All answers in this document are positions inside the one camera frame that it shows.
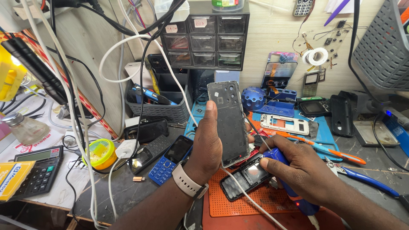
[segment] blue tool handle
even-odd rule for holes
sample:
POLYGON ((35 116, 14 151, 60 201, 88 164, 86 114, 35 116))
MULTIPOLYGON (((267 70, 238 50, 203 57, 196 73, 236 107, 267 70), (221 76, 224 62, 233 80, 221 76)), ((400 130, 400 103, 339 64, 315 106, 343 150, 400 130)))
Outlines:
MULTIPOLYGON (((287 158, 285 158, 284 154, 278 149, 274 148, 271 151, 266 151, 263 153, 263 157, 271 158, 274 160, 278 160, 286 165, 290 165, 290 162, 288 162, 287 158)), ((284 189, 286 190, 288 196, 292 198, 299 197, 297 193, 292 190, 292 188, 287 185, 283 180, 280 179, 281 184, 283 185, 284 189)), ((291 199, 295 205, 297 205, 297 208, 306 216, 312 216, 314 215, 318 210, 319 206, 311 204, 310 202, 306 201, 305 199, 291 199)))
POLYGON ((375 187, 375 188, 387 193, 390 196, 393 196, 393 197, 398 197, 399 196, 399 193, 397 191, 389 188, 388 186, 382 184, 381 182, 379 182, 379 181, 377 181, 375 179, 372 179, 372 178, 370 178, 370 177, 368 177, 366 175, 357 173, 357 172, 352 171, 350 169, 347 169, 345 167, 340 167, 340 168, 345 170, 346 174, 349 177, 353 178, 353 179, 356 179, 356 180, 359 180, 359 181, 361 181, 361 182, 363 182, 365 184, 371 185, 372 187, 375 187))

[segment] gray plastic basket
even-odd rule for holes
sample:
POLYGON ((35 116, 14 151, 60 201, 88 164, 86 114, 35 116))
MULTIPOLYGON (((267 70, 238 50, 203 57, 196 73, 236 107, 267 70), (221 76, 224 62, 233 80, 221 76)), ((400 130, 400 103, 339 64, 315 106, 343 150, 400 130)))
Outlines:
POLYGON ((396 0, 385 0, 353 56, 371 83, 385 90, 409 91, 409 42, 396 0))
MULTIPOLYGON (((192 85, 189 75, 187 75, 188 80, 185 85, 184 93, 186 94, 186 99, 188 105, 192 108, 193 99, 192 99, 192 85)), ((132 91, 133 83, 130 81, 127 87, 127 94, 125 102, 129 105, 132 112, 139 116, 141 112, 141 104, 136 103, 135 92, 132 91)), ((144 104, 144 111, 142 117, 147 120, 157 120, 157 119, 166 119, 168 122, 185 122, 189 119, 189 112, 186 107, 185 100, 178 105, 152 105, 144 104)))

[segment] right hand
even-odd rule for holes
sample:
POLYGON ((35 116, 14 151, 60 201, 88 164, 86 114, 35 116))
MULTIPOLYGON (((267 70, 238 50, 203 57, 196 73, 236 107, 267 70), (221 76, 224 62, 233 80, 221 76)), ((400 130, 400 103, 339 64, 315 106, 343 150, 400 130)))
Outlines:
MULTIPOLYGON (((274 135, 265 140, 270 148, 278 147, 290 162, 287 166, 271 158, 262 158, 260 165, 269 173, 286 182, 307 201, 325 206, 335 199, 335 189, 345 185, 308 144, 295 144, 287 138, 274 135)), ((266 145, 260 147, 264 153, 266 145)))

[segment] small drawer organizer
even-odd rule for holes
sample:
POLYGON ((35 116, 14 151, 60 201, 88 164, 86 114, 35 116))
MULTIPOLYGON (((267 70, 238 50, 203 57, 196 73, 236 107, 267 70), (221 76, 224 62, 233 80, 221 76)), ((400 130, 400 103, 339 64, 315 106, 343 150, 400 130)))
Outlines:
POLYGON ((170 23, 161 34, 173 68, 243 70, 249 3, 234 12, 217 12, 209 1, 189 2, 183 22, 170 23))

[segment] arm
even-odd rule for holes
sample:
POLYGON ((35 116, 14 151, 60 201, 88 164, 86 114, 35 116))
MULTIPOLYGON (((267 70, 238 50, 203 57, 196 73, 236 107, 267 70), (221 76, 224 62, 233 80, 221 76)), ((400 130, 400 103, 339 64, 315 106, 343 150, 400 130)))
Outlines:
MULTIPOLYGON (((266 140, 278 147, 290 166, 262 158, 260 165, 285 181, 298 195, 309 202, 327 207, 343 218, 355 230, 408 230, 402 221, 340 180, 319 158, 311 146, 294 144, 275 135, 266 140)), ((267 147, 263 144, 260 152, 267 147)))
MULTIPOLYGON (((248 139, 250 143, 254 142, 253 137, 249 136, 248 139)), ((217 172, 221 161, 222 142, 217 135, 217 108, 213 101, 208 101, 195 134, 192 154, 183 170, 194 182, 204 185, 217 172)), ((174 230, 192 203, 193 198, 170 178, 110 229, 174 230)))

